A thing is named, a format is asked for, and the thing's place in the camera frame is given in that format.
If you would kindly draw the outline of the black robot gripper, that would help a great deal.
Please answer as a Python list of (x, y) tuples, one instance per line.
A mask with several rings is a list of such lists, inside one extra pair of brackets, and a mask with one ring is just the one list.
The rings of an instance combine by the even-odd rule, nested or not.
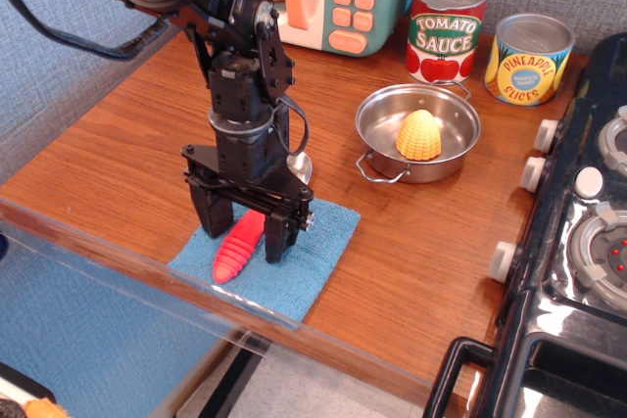
[(237, 122), (209, 113), (216, 143), (187, 144), (185, 179), (193, 207), (212, 238), (233, 223), (234, 203), (265, 218), (265, 260), (280, 262), (299, 230), (311, 225), (313, 190), (289, 169), (286, 159), (305, 150), (309, 121), (296, 104), (279, 104), (258, 121)]

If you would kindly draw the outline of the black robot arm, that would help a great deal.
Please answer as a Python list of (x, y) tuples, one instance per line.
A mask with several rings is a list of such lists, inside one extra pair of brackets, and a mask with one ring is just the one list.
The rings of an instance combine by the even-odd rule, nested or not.
[(279, 38), (272, 0), (120, 0), (182, 28), (193, 43), (211, 92), (212, 146), (182, 150), (186, 180), (204, 230), (224, 233), (233, 208), (264, 218), (265, 258), (280, 261), (312, 219), (312, 189), (289, 169), (288, 95), (294, 62)]

